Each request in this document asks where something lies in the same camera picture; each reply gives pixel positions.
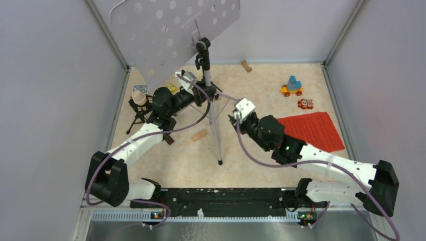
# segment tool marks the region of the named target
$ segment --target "wooden stick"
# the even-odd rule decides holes
[[[249,66],[249,64],[247,63],[247,60],[243,60],[241,62],[241,64],[243,65],[243,67],[246,69],[247,73],[251,72],[253,69]]]
[[[204,129],[192,135],[191,139],[193,142],[196,142],[205,136],[207,136],[207,131]]]

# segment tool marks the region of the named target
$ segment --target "blue block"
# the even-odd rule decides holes
[[[296,80],[294,75],[291,75],[287,82],[287,90],[288,91],[299,91],[302,88],[302,83]]]

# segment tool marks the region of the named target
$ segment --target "small red toy figure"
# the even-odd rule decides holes
[[[298,106],[302,109],[312,109],[313,102],[311,99],[301,99],[297,102]]]

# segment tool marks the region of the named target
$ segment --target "perforated panel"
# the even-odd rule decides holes
[[[113,35],[153,90],[240,17],[239,0],[126,0],[110,13]]]

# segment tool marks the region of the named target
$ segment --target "gray wall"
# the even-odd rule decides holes
[[[402,240],[424,240],[426,1],[369,1],[331,64],[362,161],[394,164],[394,222]]]
[[[111,9],[122,0],[93,0],[114,35]],[[241,0],[241,17],[212,42],[213,63],[321,62],[358,0]],[[132,59],[122,52],[126,61]]]
[[[83,0],[0,16],[0,240],[69,240],[124,70]]]

